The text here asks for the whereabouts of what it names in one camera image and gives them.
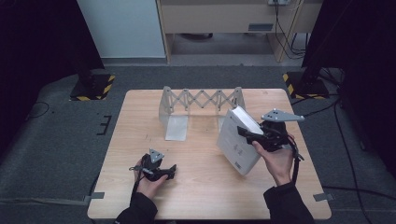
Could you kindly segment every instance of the black cable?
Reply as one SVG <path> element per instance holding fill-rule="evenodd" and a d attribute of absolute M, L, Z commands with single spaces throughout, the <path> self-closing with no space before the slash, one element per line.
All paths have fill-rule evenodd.
<path fill-rule="evenodd" d="M 342 68 L 339 68 L 338 70 L 340 70 L 340 72 L 341 72 L 340 83 L 343 83 L 346 72 Z"/>
<path fill-rule="evenodd" d="M 26 120 L 40 118 L 41 116 L 43 116 L 43 115 L 47 114 L 47 112 L 49 112 L 49 110 L 50 110 L 50 105 L 49 104 L 47 104 L 45 102 L 41 102 L 41 101 L 35 102 L 35 105 L 39 105 L 39 104 L 46 105 L 47 106 L 46 111 L 44 111 L 43 113 L 41 113 L 39 115 L 36 115 L 36 116 L 30 116 L 30 113 L 29 113 L 27 118 L 26 118 Z"/>
<path fill-rule="evenodd" d="M 305 100 L 307 100 L 307 99 L 310 99 L 310 98 L 301 99 L 301 100 L 299 100 L 299 101 L 296 101 L 296 102 L 292 103 L 291 105 L 297 105 L 298 103 L 300 103 L 300 102 L 302 102 L 302 101 L 305 101 Z"/>
<path fill-rule="evenodd" d="M 292 50 L 302 51 L 301 53 L 305 53 L 305 49 L 306 49 L 306 46 L 307 46 L 306 40 L 305 40 L 305 49 L 295 49 L 294 48 L 294 42 L 296 40 L 296 37 L 297 37 L 297 34 L 294 34 L 293 39 L 291 40 L 291 49 Z"/>
<path fill-rule="evenodd" d="M 308 113 L 308 114 L 306 114 L 306 115 L 303 115 L 303 116 L 306 118 L 306 117 L 312 116 L 312 115 L 314 115 L 314 114 L 317 114 L 317 113 L 319 113 L 319 112 L 322 112 L 322 111 L 324 111 L 324 110 L 327 110 L 327 109 L 331 108 L 332 106 L 337 105 L 337 103 L 338 103 L 340 100 L 341 100 L 341 98 L 338 97 L 338 99 L 337 99 L 336 101 L 334 101 L 333 103 L 331 103 L 330 105 L 328 105 L 328 106 L 326 106 L 326 107 L 324 107 L 324 108 L 322 108 L 322 109 L 320 109 L 320 110 L 310 112 L 310 113 Z"/>
<path fill-rule="evenodd" d="M 304 57 L 304 55 L 303 55 L 303 56 L 300 56 L 300 57 L 297 57 L 297 58 L 290 57 L 289 54 L 287 53 L 286 49 L 285 49 L 285 46 L 280 42 L 280 40 L 279 40 L 279 38 L 278 38 L 278 36 L 277 36 L 277 26 L 279 26 L 280 30 L 282 31 L 283 36 L 285 36 L 286 44 L 287 44 L 288 47 L 290 48 L 291 52 L 294 53 L 295 55 L 303 54 L 302 52 L 294 52 L 294 51 L 292 50 L 291 46 L 290 46 L 289 40 L 288 40 L 288 38 L 286 37 L 286 34 L 285 34 L 285 32 L 283 31 L 282 26 L 280 25 L 280 22 L 279 22 L 279 17 L 278 17 L 278 13 L 279 13 L 278 2 L 275 2 L 275 11 L 276 11 L 275 37 L 276 37 L 277 42 L 278 42 L 279 45 L 282 47 L 283 51 L 285 52 L 285 54 L 286 54 L 286 56 L 287 56 L 288 58 L 293 59 L 293 60 L 302 59 L 302 58 Z"/>
<path fill-rule="evenodd" d="M 308 48 L 308 42 L 309 42 L 309 33 L 305 34 L 305 51 Z"/>
<path fill-rule="evenodd" d="M 300 168 L 300 154 L 297 148 L 297 143 L 294 141 L 294 139 L 289 135 L 288 137 L 288 144 L 291 146 L 292 151 L 293 151 L 293 156 L 294 156 L 294 165 L 293 165 L 293 174 L 291 177 L 291 180 L 295 184 L 297 182 L 297 176 L 298 176 L 298 171 Z"/>
<path fill-rule="evenodd" d="M 339 85 L 340 85 L 341 82 L 338 81 L 338 80 L 332 75 L 332 72 L 330 71 L 329 68 L 321 68 L 321 70 L 324 71 L 324 72 L 328 75 L 328 77 L 319 75 L 320 77 L 325 78 L 325 79 L 326 79 L 326 78 L 329 79 L 329 81 L 330 81 L 332 84 L 336 85 L 336 86 L 339 86 Z"/>
<path fill-rule="evenodd" d="M 339 99 L 338 99 L 338 100 L 336 101 L 336 103 L 333 105 L 333 111 L 334 111 L 335 121 L 336 121 L 336 123 L 337 123 L 338 131 L 339 131 L 340 134 L 341 134 L 341 138 L 342 138 L 342 140 L 343 140 L 344 147 L 345 147 L 345 149 L 346 149 L 346 154 L 347 154 L 347 157 L 348 157 L 348 160 L 349 160 L 349 165 L 350 165 L 350 169 L 351 169 L 351 172 L 352 172 L 353 182 L 354 182 L 355 188 L 356 188 L 356 193 L 357 193 L 357 196 L 358 196 L 359 205 L 361 206 L 361 211 L 363 212 L 363 215 L 364 215 L 364 217 L 366 218 L 367 222 L 368 222 L 369 224 L 372 224 L 370 218 L 367 216 L 366 210 L 364 209 L 363 202 L 361 201 L 361 190 L 359 189 L 358 179 L 357 179 L 356 173 L 355 173 L 355 168 L 354 168 L 354 166 L 353 166 L 353 162 L 352 162 L 352 159 L 351 159 L 351 156 L 350 156 L 350 153 L 349 153 L 349 149 L 348 149 L 348 147 L 347 147 L 347 142 L 346 142 L 346 139 L 345 139 L 345 137 L 344 137 L 343 131 L 342 131 L 342 129 L 341 129 L 340 122 L 339 122 L 339 120 L 338 120 L 337 110 L 336 110 L 338 101 L 339 101 Z"/>
<path fill-rule="evenodd" d="M 145 156 L 142 158 L 142 161 L 140 162 L 140 165 L 142 168 L 139 169 L 137 179 L 134 182 L 134 188 L 132 189 L 131 201 L 132 201 L 132 198 L 134 197 L 134 195 L 136 194 L 137 188 L 139 187 L 139 184 L 140 184 L 140 180 L 142 180 L 145 177 L 144 175 L 142 177 L 140 177 L 142 175 L 143 168 L 145 167 L 145 160 L 144 160 Z"/>

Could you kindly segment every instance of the white cabinet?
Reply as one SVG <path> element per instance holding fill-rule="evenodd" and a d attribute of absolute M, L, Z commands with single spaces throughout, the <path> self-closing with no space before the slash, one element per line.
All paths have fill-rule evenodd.
<path fill-rule="evenodd" d="M 155 0 L 78 0 L 102 58 L 165 58 Z"/>

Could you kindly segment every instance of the hand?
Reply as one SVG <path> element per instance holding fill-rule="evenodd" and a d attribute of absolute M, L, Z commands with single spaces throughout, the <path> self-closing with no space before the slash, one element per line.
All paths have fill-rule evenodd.
<path fill-rule="evenodd" d="M 290 170 L 293 162 L 293 155 L 290 149 L 279 149 L 274 152 L 269 152 L 257 141 L 253 141 L 252 145 L 264 158 L 267 169 L 274 178 L 277 186 L 291 182 Z"/>
<path fill-rule="evenodd" d="M 136 166 L 140 166 L 141 163 L 142 163 L 142 160 L 140 159 L 137 162 Z M 145 178 L 145 175 L 143 174 L 143 172 L 141 173 L 140 177 L 138 177 L 138 176 L 139 176 L 139 171 L 134 171 L 134 181 L 135 182 L 136 182 L 137 178 L 143 177 L 139 182 L 139 186 L 137 187 L 136 192 L 140 192 L 140 193 L 146 195 L 146 197 L 150 198 L 151 200 L 157 194 L 157 190 L 166 181 L 166 178 L 168 178 L 168 175 L 163 175 L 157 181 L 151 182 L 147 178 Z"/>

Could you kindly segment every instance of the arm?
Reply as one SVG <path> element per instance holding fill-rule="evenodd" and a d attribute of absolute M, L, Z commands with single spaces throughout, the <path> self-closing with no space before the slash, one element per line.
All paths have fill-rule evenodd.
<path fill-rule="evenodd" d="M 276 187 L 264 193 L 272 223 L 315 223 L 300 193 L 291 182 L 292 151 L 280 149 L 268 152 L 256 141 L 252 145 L 264 158 L 267 169 L 276 182 Z"/>
<path fill-rule="evenodd" d="M 134 171 L 134 181 L 137 180 L 138 174 L 137 171 Z M 139 178 L 142 179 L 139 182 L 136 194 L 131 199 L 130 206 L 119 214 L 114 224 L 154 223 L 154 218 L 158 210 L 152 199 L 156 195 L 158 189 L 166 181 L 167 177 L 168 175 L 163 175 L 159 180 L 151 182 L 141 174 Z"/>

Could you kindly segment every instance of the gray carpet floor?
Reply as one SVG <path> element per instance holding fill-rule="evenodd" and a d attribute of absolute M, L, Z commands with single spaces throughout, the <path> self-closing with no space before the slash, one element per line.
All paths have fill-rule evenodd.
<path fill-rule="evenodd" d="M 30 117 L 15 137 L 12 150 L 0 167 L 0 199 L 48 198 L 81 201 L 90 195 L 100 172 L 117 117 L 128 90 L 162 89 L 286 89 L 282 74 L 298 67 L 264 66 L 118 66 L 107 71 L 116 76 L 105 100 L 69 101 L 77 76 L 63 78 L 44 87 Z M 336 88 L 325 82 L 331 93 Z M 371 151 L 361 150 L 360 140 L 345 111 L 331 106 L 338 96 L 325 100 L 290 99 L 294 113 L 308 115 L 299 123 L 324 191 L 332 217 L 317 223 L 369 223 L 361 210 L 348 159 L 350 154 L 360 189 L 361 203 L 372 223 L 396 220 L 396 181 Z M 111 121 L 106 134 L 102 123 Z M 347 150 L 337 120 L 345 137 Z M 92 223 L 88 206 L 46 203 L 0 203 L 0 223 Z M 111 220 L 97 223 L 111 223 Z"/>

